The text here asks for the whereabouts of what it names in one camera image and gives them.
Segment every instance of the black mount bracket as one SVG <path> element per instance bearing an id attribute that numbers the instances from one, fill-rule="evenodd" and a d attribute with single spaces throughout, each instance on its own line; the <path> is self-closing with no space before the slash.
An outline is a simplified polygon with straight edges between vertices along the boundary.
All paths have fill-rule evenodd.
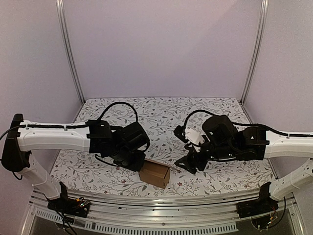
<path id="1" fill-rule="evenodd" d="M 87 218 L 90 201 L 88 199 L 70 199 L 67 195 L 67 187 L 60 182 L 60 197 L 54 200 L 48 199 L 48 209 L 57 211 L 61 214 L 70 214 L 78 217 Z"/>
<path id="2" fill-rule="evenodd" d="M 255 216 L 278 209 L 278 202 L 270 198 L 269 186 L 267 182 L 260 187 L 259 198 L 237 204 L 237 213 L 240 218 Z"/>
<path id="3" fill-rule="evenodd" d="M 23 122 L 23 114 L 15 114 L 10 128 L 19 126 L 21 122 Z M 3 148 L 1 163 L 5 169 L 12 172 L 19 172 L 25 167 L 30 167 L 29 155 L 31 152 L 20 151 L 18 143 L 19 136 L 18 128 L 9 131 Z"/>

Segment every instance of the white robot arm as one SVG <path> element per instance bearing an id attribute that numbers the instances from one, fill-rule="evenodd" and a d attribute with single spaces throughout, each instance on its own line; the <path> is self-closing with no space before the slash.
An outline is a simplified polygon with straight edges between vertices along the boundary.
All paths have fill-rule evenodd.
<path id="1" fill-rule="evenodd" d="M 4 168 L 27 178 L 32 186 L 44 193 L 49 202 L 48 208 L 81 217 L 88 214 L 89 200 L 69 199 L 66 186 L 56 182 L 31 151 L 71 149 L 97 153 L 102 158 L 110 156 L 114 164 L 120 167 L 139 171 L 145 154 L 138 148 L 145 144 L 148 148 L 150 144 L 147 134 L 137 121 L 126 127 L 110 126 L 99 119 L 52 124 L 31 122 L 24 120 L 22 114 L 16 114 L 7 133 L 1 160 Z"/>
<path id="2" fill-rule="evenodd" d="M 204 170 L 208 161 L 309 158 L 285 177 L 262 185 L 257 200 L 238 203 L 239 216 L 248 217 L 278 209 L 279 200 L 313 183 L 313 134 L 281 132 L 261 124 L 243 125 L 248 127 L 238 131 L 227 116 L 212 116 L 202 126 L 203 136 L 189 127 L 185 128 L 186 122 L 184 127 L 178 126 L 174 134 L 187 143 L 185 148 L 189 153 L 175 164 L 195 174 L 197 170 Z"/>

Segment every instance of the aluminum frame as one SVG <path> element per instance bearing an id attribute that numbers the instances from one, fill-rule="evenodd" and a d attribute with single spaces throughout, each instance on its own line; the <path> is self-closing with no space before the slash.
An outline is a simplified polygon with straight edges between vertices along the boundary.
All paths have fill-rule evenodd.
<path id="1" fill-rule="evenodd" d="M 138 198 L 130 196 L 103 195 L 69 190 L 72 198 L 84 196 L 91 200 L 91 207 L 86 219 L 75 217 L 73 227 L 115 234 L 120 229 L 133 234 L 148 234 L 148 231 L 199 231 L 206 228 L 227 227 L 230 224 L 246 220 L 236 213 L 236 204 L 258 197 L 258 190 L 226 193 L 221 195 L 195 197 Z M 292 194 L 286 197 L 287 209 L 293 216 L 292 225 L 297 235 L 304 235 L 303 224 L 296 201 Z M 38 190 L 29 202 L 29 211 L 24 223 L 22 235 L 28 235 L 35 216 L 59 222 L 58 215 L 47 208 L 45 196 Z M 279 202 L 279 211 L 284 209 L 284 202 Z"/>
<path id="2" fill-rule="evenodd" d="M 255 45 L 254 45 L 252 59 L 251 59 L 249 70 L 248 70 L 248 75 L 246 78 L 246 83 L 245 83 L 244 90 L 240 99 L 240 103 L 242 105 L 244 105 L 246 102 L 247 96 L 249 94 L 250 86 L 253 80 L 253 75 L 254 75 L 256 64 L 258 61 L 262 38 L 264 34 L 267 13 L 268 13 L 268 0 L 262 0 L 257 37 L 256 37 Z"/>
<path id="3" fill-rule="evenodd" d="M 56 4 L 57 4 L 57 11 L 58 11 L 58 17 L 59 17 L 59 22 L 60 22 L 62 38 L 63 38 L 63 42 L 64 42 L 65 51 L 67 54 L 68 65 L 70 68 L 70 72 L 72 74 L 74 86 L 75 86 L 79 101 L 82 104 L 84 104 L 86 102 L 86 100 L 84 97 L 82 86 L 81 86 L 80 81 L 79 81 L 77 69 L 76 69 L 75 62 L 74 62 L 73 52 L 72 52 L 72 49 L 70 46 L 63 0 L 56 0 Z"/>

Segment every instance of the white plastic part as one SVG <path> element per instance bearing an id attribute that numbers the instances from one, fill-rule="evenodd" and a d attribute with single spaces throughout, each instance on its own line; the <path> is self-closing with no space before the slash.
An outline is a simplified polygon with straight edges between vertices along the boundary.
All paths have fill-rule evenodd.
<path id="1" fill-rule="evenodd" d="M 305 132 L 293 132 L 296 134 L 311 134 Z M 307 157 L 313 158 L 313 138 L 311 137 L 287 137 L 266 132 L 269 145 L 265 148 L 265 158 L 275 157 Z"/>
<path id="2" fill-rule="evenodd" d="M 89 128 L 60 129 L 60 128 L 29 128 L 28 125 L 84 125 L 85 122 L 71 124 L 37 123 L 25 120 L 21 125 L 26 128 L 19 128 L 20 136 L 18 143 L 20 150 L 27 152 L 35 149 L 71 149 L 89 152 L 90 139 L 87 139 Z"/>
<path id="3" fill-rule="evenodd" d="M 60 184 L 48 174 L 32 154 L 29 156 L 29 164 L 30 168 L 25 167 L 18 173 L 29 180 L 32 186 L 38 188 L 48 199 L 59 198 L 61 194 Z"/>
<path id="4" fill-rule="evenodd" d="M 282 200 L 284 196 L 309 183 L 313 183 L 313 159 L 308 159 L 297 170 L 273 181 L 269 186 L 270 197 L 276 201 Z"/>
<path id="5" fill-rule="evenodd" d="M 189 140 L 191 143 L 199 145 L 200 143 L 204 143 L 205 140 L 201 136 L 201 134 L 194 129 L 187 127 L 185 130 L 185 137 L 187 140 Z M 193 146 L 197 152 L 200 152 L 200 147 Z"/>

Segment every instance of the floral tablecloth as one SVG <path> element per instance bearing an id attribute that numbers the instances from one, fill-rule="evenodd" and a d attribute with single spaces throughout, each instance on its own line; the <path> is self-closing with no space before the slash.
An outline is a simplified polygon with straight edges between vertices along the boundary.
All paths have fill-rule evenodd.
<path id="1" fill-rule="evenodd" d="M 146 157 L 173 167 L 174 162 L 187 154 L 184 143 L 173 130 L 182 125 L 186 116 L 196 109 L 206 109 L 218 115 L 226 114 L 232 121 L 248 122 L 238 101 L 232 98 L 100 98 L 89 99 L 84 104 L 76 122 L 96 119 L 115 101 L 132 104 L 139 115 L 139 122 L 151 140 Z M 189 125 L 201 131 L 209 115 L 197 113 Z M 134 121 L 132 110 L 125 105 L 113 106 L 104 116 L 111 125 L 125 126 Z M 194 196 L 241 191 L 258 188 L 273 180 L 267 160 L 249 162 L 209 162 L 204 171 L 192 175 L 177 168 L 171 170 L 170 182 L 161 189 L 141 182 L 137 172 L 101 163 L 86 152 L 61 150 L 51 175 L 64 182 L 70 189 L 109 193 L 115 195 L 161 197 Z"/>

